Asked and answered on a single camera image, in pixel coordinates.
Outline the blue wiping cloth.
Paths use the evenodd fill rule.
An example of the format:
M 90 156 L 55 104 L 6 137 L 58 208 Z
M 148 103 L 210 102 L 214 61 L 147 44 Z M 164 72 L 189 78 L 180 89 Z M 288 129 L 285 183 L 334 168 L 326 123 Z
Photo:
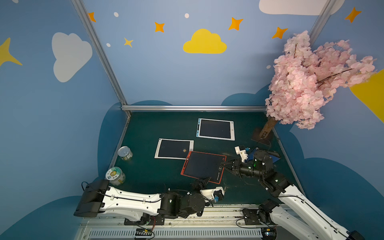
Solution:
M 249 154 L 248 154 L 248 161 L 253 161 L 255 160 L 255 154 L 258 154 L 260 152 L 266 152 L 268 153 L 268 155 L 272 158 L 273 160 L 273 163 L 277 162 L 278 160 L 281 159 L 281 156 L 277 153 L 277 152 L 273 152 L 273 151 L 267 151 L 267 150 L 261 150 L 259 148 L 254 148 Z

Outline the red frame drawing tablet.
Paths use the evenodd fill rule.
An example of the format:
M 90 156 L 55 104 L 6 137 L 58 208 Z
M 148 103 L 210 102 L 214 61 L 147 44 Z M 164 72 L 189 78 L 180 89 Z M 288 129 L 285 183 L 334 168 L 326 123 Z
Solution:
M 225 155 L 216 155 L 210 153 L 189 152 L 183 165 L 181 175 L 194 179 L 207 179 L 210 183 L 220 184 L 227 157 Z

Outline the white blue drawing tablet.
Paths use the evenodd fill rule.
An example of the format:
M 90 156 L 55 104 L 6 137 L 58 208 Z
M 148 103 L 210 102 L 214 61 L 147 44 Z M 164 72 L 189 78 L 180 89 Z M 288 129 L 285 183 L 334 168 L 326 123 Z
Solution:
M 196 137 L 235 141 L 234 122 L 199 118 Z

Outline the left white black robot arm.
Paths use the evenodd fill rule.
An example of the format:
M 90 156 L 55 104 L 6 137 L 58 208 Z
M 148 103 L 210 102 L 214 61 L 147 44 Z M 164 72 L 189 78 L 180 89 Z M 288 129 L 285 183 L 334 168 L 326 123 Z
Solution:
M 193 214 L 200 217 L 205 207 L 213 204 L 201 193 L 181 196 L 168 191 L 145 195 L 119 190 L 110 186 L 108 180 L 84 184 L 84 192 L 74 212 L 74 216 L 79 218 L 124 217 L 136 223 L 156 216 L 185 219 Z

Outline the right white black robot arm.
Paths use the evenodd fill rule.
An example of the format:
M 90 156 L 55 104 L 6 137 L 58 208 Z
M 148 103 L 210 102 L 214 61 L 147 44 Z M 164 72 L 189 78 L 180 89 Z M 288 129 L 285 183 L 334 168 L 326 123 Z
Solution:
M 233 160 L 231 172 L 240 177 L 257 178 L 274 198 L 287 205 L 297 216 L 289 214 L 279 203 L 268 200 L 259 205 L 257 217 L 265 225 L 278 225 L 300 240 L 362 240 L 358 231 L 349 231 L 336 223 L 274 169 L 269 152 L 257 150 L 249 159 L 246 150 L 235 148 L 239 159 Z

